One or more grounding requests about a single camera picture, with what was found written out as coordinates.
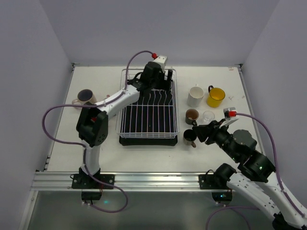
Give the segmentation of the white faceted mug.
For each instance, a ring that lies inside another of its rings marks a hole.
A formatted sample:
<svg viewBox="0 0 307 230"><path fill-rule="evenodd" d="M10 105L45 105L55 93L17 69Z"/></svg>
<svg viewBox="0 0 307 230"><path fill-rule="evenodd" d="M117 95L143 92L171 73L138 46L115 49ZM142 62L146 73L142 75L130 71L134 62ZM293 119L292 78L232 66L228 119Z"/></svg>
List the white faceted mug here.
<svg viewBox="0 0 307 230"><path fill-rule="evenodd" d="M190 88L188 98L187 98L187 105L190 107L198 107L202 102L204 97L204 90L198 85L195 85Z"/></svg>

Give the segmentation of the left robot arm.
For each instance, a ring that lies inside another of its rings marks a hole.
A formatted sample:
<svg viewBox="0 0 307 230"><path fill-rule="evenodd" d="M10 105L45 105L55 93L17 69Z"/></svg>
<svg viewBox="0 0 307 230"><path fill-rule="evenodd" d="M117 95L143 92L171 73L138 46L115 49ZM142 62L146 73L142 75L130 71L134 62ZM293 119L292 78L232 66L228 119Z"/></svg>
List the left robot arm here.
<svg viewBox="0 0 307 230"><path fill-rule="evenodd" d="M155 59L148 62L133 78L129 77L126 68L124 86L120 91L100 102L83 104L76 126L82 140L83 161L79 172L72 176L74 189L114 187L102 178L99 165L100 147L108 136L108 122L130 104L149 96L152 90L168 92L173 87L173 70L165 69L165 61Z"/></svg>

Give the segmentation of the brown striped mug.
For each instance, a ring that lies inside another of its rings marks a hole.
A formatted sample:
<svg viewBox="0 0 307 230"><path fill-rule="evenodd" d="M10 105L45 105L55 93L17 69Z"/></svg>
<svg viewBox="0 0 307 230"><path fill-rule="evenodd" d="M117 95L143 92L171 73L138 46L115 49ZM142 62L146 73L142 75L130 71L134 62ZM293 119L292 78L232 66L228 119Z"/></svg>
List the brown striped mug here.
<svg viewBox="0 0 307 230"><path fill-rule="evenodd" d="M196 133L192 129L187 129L183 133L183 142L187 146L196 148L195 140L197 138Z"/></svg>

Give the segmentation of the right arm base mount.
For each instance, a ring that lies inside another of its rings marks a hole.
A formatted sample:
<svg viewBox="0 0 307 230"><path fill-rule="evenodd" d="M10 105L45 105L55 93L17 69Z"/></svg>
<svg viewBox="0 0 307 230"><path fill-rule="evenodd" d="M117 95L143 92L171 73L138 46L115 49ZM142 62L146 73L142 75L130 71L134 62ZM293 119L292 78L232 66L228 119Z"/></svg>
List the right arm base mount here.
<svg viewBox="0 0 307 230"><path fill-rule="evenodd" d="M232 189L226 186L226 181L219 177L213 170L198 175L201 190L212 190L212 199L218 205L229 205L233 199Z"/></svg>

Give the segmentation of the clear drinking glass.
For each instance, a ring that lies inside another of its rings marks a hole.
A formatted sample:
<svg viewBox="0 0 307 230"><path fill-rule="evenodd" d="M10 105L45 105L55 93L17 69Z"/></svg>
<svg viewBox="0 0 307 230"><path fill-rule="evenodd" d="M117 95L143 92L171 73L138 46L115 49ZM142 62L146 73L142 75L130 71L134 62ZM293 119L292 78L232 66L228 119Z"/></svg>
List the clear drinking glass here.
<svg viewBox="0 0 307 230"><path fill-rule="evenodd" d="M201 125L208 125L215 119L215 115L212 111L205 111L201 117Z"/></svg>

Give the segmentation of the yellow mug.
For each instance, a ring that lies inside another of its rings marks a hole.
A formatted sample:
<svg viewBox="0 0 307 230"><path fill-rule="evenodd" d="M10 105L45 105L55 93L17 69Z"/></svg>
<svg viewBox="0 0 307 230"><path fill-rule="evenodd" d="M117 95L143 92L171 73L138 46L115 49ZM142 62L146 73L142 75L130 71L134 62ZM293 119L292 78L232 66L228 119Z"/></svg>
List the yellow mug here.
<svg viewBox="0 0 307 230"><path fill-rule="evenodd" d="M217 108L221 105L225 98L225 92L221 88L216 88L210 85L208 87L207 104L209 107Z"/></svg>

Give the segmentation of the light pink mug dark interior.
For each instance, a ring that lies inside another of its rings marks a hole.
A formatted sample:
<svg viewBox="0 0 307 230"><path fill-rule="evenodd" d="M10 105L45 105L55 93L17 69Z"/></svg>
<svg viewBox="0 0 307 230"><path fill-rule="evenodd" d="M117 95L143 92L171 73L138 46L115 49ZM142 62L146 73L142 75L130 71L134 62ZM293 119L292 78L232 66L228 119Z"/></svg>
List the light pink mug dark interior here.
<svg viewBox="0 0 307 230"><path fill-rule="evenodd" d="M94 93L90 89L83 89L77 94L77 98L74 99L71 104L75 105L76 109L82 109L80 105L85 105L86 103L96 104L97 99Z"/></svg>

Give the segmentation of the black tumbler cup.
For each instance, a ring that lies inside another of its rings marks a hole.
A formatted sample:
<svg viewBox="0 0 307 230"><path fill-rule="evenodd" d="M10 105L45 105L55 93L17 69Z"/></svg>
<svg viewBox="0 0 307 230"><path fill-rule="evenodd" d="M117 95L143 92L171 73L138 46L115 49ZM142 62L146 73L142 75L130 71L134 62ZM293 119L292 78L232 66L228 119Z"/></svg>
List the black tumbler cup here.
<svg viewBox="0 0 307 230"><path fill-rule="evenodd" d="M188 125L197 126L197 119L199 118L199 112L196 109L188 109L185 113L185 122Z"/></svg>

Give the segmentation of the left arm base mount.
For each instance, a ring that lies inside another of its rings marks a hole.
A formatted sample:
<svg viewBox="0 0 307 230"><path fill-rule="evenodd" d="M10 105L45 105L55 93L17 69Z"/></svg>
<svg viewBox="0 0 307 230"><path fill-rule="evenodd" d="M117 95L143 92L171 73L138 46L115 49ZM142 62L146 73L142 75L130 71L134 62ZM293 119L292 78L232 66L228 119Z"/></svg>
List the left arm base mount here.
<svg viewBox="0 0 307 230"><path fill-rule="evenodd" d="M83 202L90 202L93 204L93 201L99 201L102 197L102 191L104 189L113 189L115 175L114 174L100 174L97 172L94 174L94 178L97 180L106 183L103 185L95 180L93 180L89 175L85 174L83 171L79 173L71 174L70 178L72 179L71 188L72 189L81 189L81 200Z"/></svg>

